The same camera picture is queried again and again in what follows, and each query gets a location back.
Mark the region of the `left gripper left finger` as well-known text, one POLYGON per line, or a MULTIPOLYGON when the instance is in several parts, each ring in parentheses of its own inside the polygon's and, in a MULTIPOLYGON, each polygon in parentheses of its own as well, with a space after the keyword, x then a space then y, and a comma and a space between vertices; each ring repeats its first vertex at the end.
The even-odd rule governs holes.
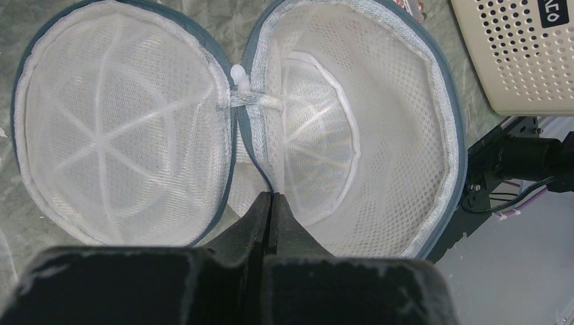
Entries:
POLYGON ((57 246, 29 264, 2 324, 259 324, 272 195, 199 247, 57 246))

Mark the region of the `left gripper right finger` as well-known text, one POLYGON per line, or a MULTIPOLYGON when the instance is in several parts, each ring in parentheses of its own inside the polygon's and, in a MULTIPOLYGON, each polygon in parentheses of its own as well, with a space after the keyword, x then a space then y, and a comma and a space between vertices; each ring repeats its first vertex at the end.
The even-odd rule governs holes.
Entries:
POLYGON ((264 324, 457 324, 443 276, 428 261, 335 257, 275 194, 263 261, 264 324))

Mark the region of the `round white mesh laundry bag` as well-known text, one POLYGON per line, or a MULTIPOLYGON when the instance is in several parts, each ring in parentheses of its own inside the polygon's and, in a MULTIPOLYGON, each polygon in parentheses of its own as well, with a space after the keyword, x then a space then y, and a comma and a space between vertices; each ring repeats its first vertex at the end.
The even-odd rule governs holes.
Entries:
POLYGON ((391 1, 275 1, 238 64, 167 6, 78 2, 11 109, 28 193, 85 244, 195 245, 274 191, 333 255, 423 258, 466 173, 447 62, 391 1))

